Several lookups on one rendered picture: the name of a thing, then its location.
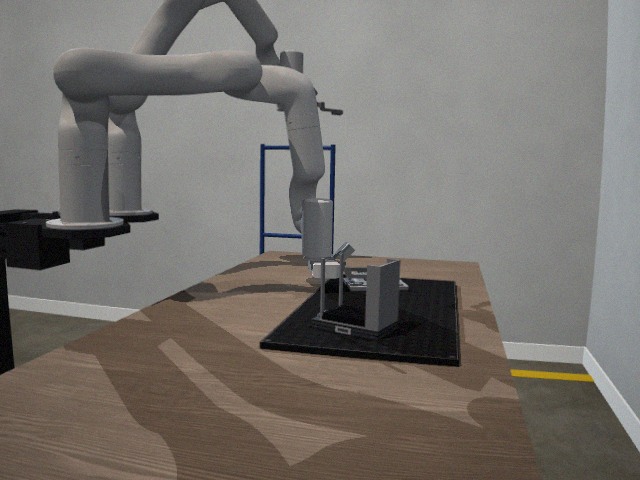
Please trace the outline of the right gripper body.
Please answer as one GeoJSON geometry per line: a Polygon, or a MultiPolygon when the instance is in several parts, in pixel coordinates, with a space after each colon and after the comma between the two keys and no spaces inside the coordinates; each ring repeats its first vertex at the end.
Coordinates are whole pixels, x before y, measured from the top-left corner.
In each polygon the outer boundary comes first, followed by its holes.
{"type": "MultiPolygon", "coordinates": [[[[330,257],[328,257],[330,258],[330,257]]],[[[325,258],[325,279],[338,279],[340,264],[337,260],[328,260],[325,258]]],[[[321,259],[310,259],[303,257],[304,260],[308,260],[308,268],[315,279],[321,279],[321,259]]]]}

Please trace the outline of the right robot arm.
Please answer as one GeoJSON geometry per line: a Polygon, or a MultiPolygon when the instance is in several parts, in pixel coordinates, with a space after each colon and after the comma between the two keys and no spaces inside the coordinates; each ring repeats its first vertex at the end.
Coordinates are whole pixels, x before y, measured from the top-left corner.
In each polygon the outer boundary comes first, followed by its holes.
{"type": "Polygon", "coordinates": [[[224,92],[284,109],[293,166],[289,201],[294,226],[302,234],[302,255],[335,260],[344,254],[345,261],[355,251],[345,242],[332,255],[333,201],[316,198],[325,161],[316,94],[304,74],[261,65],[254,54],[240,50],[139,55],[75,48],[60,55],[53,75],[62,92],[58,127],[61,221],[49,220],[46,227],[82,230],[124,224],[123,219],[109,214],[110,96],[224,92]]]}

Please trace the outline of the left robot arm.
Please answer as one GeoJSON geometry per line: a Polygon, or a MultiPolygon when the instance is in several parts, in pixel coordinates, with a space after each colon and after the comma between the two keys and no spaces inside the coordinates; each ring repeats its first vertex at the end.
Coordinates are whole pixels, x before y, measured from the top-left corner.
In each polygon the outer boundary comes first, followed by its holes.
{"type": "MultiPolygon", "coordinates": [[[[255,42],[256,56],[261,65],[285,66],[303,74],[302,52],[282,51],[279,60],[274,50],[278,32],[257,0],[164,0],[141,32],[130,53],[166,55],[199,10],[220,2],[228,5],[255,42]]],[[[110,216],[153,213],[152,209],[141,209],[141,135],[135,116],[135,110],[144,104],[147,97],[110,96],[108,121],[110,216]]]]}

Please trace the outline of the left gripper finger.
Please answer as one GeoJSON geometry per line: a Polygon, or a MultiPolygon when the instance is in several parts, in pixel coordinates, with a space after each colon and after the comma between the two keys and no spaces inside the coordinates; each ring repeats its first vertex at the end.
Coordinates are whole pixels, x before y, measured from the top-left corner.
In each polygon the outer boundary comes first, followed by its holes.
{"type": "Polygon", "coordinates": [[[343,114],[343,110],[325,108],[325,102],[317,102],[317,107],[320,107],[321,111],[331,112],[332,115],[340,115],[341,116],[343,114]]]}

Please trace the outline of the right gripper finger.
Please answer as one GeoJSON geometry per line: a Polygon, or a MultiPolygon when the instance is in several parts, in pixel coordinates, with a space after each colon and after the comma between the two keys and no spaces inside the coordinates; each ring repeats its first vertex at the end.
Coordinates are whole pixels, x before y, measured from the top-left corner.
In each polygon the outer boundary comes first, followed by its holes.
{"type": "Polygon", "coordinates": [[[364,278],[364,281],[367,280],[367,274],[351,274],[350,266],[343,266],[343,272],[345,272],[347,278],[364,278]]]}
{"type": "MultiPolygon", "coordinates": [[[[343,266],[346,266],[346,262],[345,261],[344,261],[343,266]]],[[[367,267],[351,267],[351,271],[367,272],[367,267]]]]}

